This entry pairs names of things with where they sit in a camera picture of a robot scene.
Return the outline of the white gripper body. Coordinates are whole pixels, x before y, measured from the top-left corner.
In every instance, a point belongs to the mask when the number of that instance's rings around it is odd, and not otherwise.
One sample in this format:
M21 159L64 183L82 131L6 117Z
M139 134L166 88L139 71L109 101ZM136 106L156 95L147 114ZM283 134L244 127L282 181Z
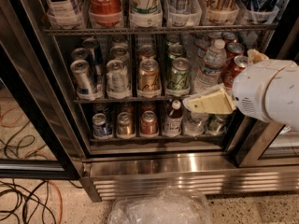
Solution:
M232 93L246 116L278 123L298 122L298 65L290 60L265 60L245 68Z

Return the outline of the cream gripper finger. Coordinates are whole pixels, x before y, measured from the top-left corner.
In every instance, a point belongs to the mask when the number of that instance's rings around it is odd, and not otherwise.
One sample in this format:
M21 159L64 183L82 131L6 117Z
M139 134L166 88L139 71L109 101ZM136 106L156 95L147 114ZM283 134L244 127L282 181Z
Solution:
M255 64L261 61L268 60L269 57L256 49L249 49L247 51L249 64Z
M229 115L236 110L234 99L223 84L193 94L185 98L182 103L193 113Z

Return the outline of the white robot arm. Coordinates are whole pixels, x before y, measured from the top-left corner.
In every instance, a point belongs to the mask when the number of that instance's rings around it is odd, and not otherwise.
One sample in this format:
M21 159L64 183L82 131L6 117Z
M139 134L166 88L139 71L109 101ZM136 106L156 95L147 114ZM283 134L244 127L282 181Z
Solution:
M299 128L299 65L291 60L266 59L250 64L234 79L197 92L183 100L194 113L231 114L237 108L245 116Z

